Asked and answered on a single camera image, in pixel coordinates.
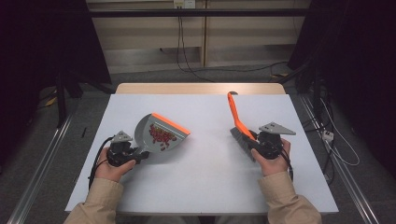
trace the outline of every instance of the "white table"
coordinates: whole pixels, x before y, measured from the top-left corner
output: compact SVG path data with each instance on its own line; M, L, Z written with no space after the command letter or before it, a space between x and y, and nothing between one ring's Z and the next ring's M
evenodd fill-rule
M338 212L318 161L286 94L237 95L249 129L271 121L295 132L291 142L294 186L320 213ZM159 113L191 131L176 148L142 161L126 174L118 212L134 215L258 215L268 211L257 179L262 176L230 134L233 117L226 94L114 94L111 96L66 211L85 200L99 146L120 130L134 135L137 122Z

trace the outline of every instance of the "sleeve cuff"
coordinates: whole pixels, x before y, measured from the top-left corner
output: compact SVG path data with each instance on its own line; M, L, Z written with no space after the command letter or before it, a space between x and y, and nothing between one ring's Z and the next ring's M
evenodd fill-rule
M122 191L123 186L120 183L103 178L95 178L85 203L101 204L104 207L116 210Z
M268 202L296 195L290 176L286 171L259 179L259 185Z

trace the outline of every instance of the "red beans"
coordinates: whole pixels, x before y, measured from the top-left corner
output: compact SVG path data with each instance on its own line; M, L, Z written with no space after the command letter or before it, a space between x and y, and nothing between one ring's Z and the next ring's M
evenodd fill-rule
M150 129L148 130L148 132L152 136L152 143L161 143L161 151L166 150L170 146L169 141L177 140L177 137L174 134L169 133L162 128L156 127L154 126L154 124L150 124L149 127Z

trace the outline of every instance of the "white cable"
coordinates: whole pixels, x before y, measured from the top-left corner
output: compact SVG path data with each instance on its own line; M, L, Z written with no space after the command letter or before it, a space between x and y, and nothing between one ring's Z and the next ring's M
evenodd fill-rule
M350 163L350 162L345 161L345 160L341 157L340 154L336 153L336 152L332 149L332 147L330 147L330 144L329 144L330 150L331 150L331 151L334 153L334 155L335 155L336 157L338 157L338 159L340 159L343 163L348 164L348 165L351 165L351 166L357 166L357 165L359 165L359 163L361 163L361 159L359 158L358 153L356 153L355 149L348 143L348 141L345 139L345 137L344 137L343 135L341 135L341 133L340 133L340 132L338 131L338 129L335 127L335 124L334 124L334 122L332 121L332 116L330 116L330 112L329 112L329 110L327 109L326 104L323 102L323 100L322 100L321 98L320 98L320 101L323 103L324 108L326 109L327 115L329 116L329 119L330 119L330 121L332 122L332 126L333 126L334 129L338 132L338 134L340 134L340 136L344 139L344 141L349 145L349 147L350 147L350 149L352 149L353 153L355 153L355 156L356 156L356 158L358 159L358 161L357 161L356 163Z

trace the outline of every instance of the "beige sleeve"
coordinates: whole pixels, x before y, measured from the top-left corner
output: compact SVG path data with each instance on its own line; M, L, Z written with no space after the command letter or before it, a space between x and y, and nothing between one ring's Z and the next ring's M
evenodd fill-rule
M259 180L270 209L268 220L276 223L321 223L317 208L304 196L297 195L287 172L268 175Z
M64 223L115 223L122 191L117 182L95 178L85 203L76 205Z

